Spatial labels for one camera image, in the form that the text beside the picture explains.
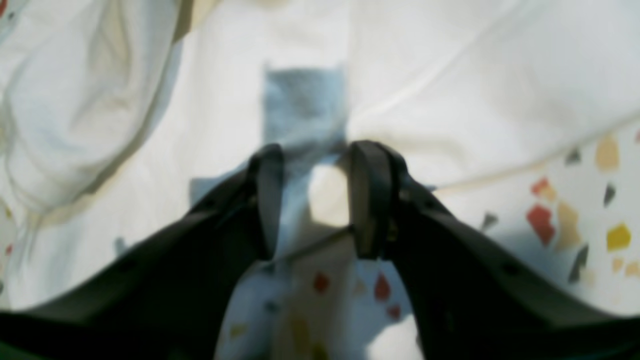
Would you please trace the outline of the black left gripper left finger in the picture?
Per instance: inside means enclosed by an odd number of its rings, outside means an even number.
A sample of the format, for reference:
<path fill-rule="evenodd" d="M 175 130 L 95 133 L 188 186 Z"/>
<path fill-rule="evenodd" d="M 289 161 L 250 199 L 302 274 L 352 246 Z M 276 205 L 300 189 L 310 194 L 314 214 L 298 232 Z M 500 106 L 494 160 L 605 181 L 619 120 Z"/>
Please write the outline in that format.
<path fill-rule="evenodd" d="M 277 248 L 284 153 L 263 146 L 178 221 L 74 289 L 1 313 L 3 360 L 212 360 L 238 280 Z"/>

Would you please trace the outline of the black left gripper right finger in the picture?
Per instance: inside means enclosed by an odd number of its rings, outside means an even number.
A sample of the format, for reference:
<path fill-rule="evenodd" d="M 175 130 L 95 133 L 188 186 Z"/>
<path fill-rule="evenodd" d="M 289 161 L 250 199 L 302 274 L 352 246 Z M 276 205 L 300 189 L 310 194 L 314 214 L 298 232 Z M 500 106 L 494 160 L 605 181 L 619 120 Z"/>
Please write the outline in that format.
<path fill-rule="evenodd" d="M 378 142 L 349 146 L 356 253 L 390 261 L 428 360 L 637 360 L 638 317 L 565 294 L 457 219 Z"/>

